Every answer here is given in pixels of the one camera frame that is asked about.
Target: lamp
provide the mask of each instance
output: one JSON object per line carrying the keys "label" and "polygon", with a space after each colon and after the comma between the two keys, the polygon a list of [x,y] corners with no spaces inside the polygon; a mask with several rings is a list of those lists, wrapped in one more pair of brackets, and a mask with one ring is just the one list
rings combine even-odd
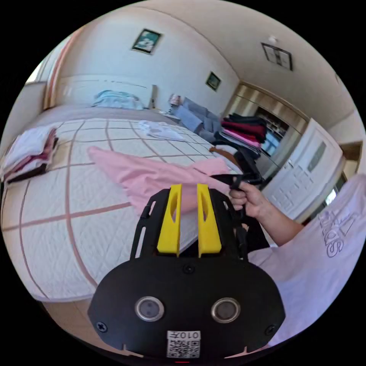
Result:
{"label": "lamp", "polygon": [[168,114],[173,114],[174,106],[179,106],[180,104],[180,95],[172,94],[169,98],[169,103],[170,103],[170,109]]}

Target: stack of folded clothes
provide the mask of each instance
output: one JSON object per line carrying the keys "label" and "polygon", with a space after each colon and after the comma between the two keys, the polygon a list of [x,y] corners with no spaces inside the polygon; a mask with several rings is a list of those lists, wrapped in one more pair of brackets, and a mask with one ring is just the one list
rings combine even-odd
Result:
{"label": "stack of folded clothes", "polygon": [[222,120],[220,135],[244,147],[253,159],[261,154],[261,144],[266,140],[266,121],[259,117],[243,117],[236,113]]}
{"label": "stack of folded clothes", "polygon": [[19,135],[0,162],[1,181],[12,183],[46,173],[57,142],[52,126],[31,128]]}

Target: blue blanket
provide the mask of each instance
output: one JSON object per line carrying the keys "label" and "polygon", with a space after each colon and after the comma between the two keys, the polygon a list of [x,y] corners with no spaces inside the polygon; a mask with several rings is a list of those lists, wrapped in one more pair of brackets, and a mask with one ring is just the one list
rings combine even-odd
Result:
{"label": "blue blanket", "polygon": [[115,107],[124,109],[144,109],[140,99],[124,91],[103,90],[95,96],[92,107]]}

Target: adidas logo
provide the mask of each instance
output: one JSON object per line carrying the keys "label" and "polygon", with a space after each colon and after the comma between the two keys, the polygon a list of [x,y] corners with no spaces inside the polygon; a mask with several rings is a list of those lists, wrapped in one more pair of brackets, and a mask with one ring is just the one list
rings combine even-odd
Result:
{"label": "adidas logo", "polygon": [[334,257],[342,250],[344,238],[358,216],[357,213],[343,215],[341,210],[326,210],[319,214],[318,219],[329,258]]}

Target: white t-shirt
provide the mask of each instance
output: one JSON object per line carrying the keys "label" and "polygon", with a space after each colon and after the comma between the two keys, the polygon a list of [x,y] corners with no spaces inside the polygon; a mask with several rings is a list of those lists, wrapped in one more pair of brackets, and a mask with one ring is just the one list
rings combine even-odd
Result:
{"label": "white t-shirt", "polygon": [[275,281],[286,318],[274,346],[313,324],[349,279],[366,239],[366,175],[352,177],[293,240],[256,250],[249,261]]}

